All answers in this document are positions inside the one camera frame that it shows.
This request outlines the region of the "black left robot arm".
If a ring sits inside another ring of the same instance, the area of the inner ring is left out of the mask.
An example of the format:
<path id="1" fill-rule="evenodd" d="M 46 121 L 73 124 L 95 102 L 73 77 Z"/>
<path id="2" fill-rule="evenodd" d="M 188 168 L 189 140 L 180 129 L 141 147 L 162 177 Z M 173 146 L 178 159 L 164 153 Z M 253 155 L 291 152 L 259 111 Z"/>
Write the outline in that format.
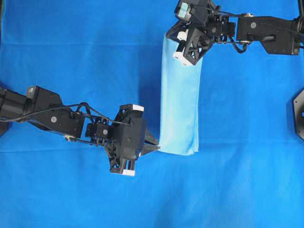
<path id="1" fill-rule="evenodd" d="M 35 127 L 57 133 L 69 141 L 104 147 L 110 172 L 134 176 L 140 156 L 160 149 L 158 140 L 147 128 L 144 107 L 120 106 L 115 119 L 93 109 L 88 103 L 63 105 L 60 95 L 39 86 L 28 88 L 26 95 L 0 89 L 0 133 L 10 122 L 28 122 Z"/>

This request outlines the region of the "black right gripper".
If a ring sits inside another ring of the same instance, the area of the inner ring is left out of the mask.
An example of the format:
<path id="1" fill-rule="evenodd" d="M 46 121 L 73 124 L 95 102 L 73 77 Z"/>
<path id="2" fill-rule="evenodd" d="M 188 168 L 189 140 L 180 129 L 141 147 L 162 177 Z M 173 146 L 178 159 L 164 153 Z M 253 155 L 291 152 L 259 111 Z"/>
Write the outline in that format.
<path id="1" fill-rule="evenodd" d="M 184 66 L 194 66 L 212 48 L 213 43 L 197 28 L 188 29 L 189 23 L 177 21 L 166 33 L 166 38 L 179 43 L 173 57 Z"/>

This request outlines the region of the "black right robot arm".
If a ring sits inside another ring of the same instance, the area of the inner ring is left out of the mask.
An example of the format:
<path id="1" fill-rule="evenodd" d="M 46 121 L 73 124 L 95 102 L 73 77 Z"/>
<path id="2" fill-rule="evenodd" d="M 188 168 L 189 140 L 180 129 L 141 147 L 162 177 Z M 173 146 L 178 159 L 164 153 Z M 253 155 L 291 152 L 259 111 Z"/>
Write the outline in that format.
<path id="1" fill-rule="evenodd" d="M 238 15 L 230 22 L 228 15 L 210 14 L 202 23 L 194 17 L 179 19 L 166 33 L 166 38 L 178 43 L 174 58 L 183 65 L 196 65 L 214 44 L 230 43 L 242 54 L 248 45 L 258 41 L 268 54 L 299 54 L 304 44 L 304 18 L 294 20 L 276 17 Z"/>

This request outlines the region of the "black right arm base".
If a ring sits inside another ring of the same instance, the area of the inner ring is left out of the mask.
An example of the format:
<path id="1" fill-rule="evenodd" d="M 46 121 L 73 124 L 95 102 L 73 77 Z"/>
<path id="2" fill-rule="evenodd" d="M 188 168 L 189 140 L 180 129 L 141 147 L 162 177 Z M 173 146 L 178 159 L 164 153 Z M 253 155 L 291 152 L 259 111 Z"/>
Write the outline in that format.
<path id="1" fill-rule="evenodd" d="M 304 89 L 300 89 L 292 98 L 294 129 L 301 140 L 304 140 Z"/>

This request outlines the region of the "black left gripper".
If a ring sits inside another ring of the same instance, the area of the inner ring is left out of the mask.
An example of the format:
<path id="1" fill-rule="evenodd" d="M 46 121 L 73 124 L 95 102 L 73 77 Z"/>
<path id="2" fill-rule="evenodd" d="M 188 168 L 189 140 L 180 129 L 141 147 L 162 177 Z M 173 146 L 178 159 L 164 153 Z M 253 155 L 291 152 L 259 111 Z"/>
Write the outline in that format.
<path id="1" fill-rule="evenodd" d="M 160 149 L 158 140 L 146 129 L 143 112 L 144 107 L 140 105 L 120 106 L 111 125 L 111 139 L 105 146 L 111 173 L 134 176 L 139 156 Z"/>

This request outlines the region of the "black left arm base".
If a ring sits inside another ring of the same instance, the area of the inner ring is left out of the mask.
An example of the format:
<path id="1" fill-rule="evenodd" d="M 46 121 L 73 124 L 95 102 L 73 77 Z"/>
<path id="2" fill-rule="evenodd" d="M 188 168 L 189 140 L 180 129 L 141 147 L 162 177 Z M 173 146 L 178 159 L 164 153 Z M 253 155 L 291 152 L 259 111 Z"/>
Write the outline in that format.
<path id="1" fill-rule="evenodd" d="M 0 137 L 10 129 L 9 122 L 0 122 Z"/>

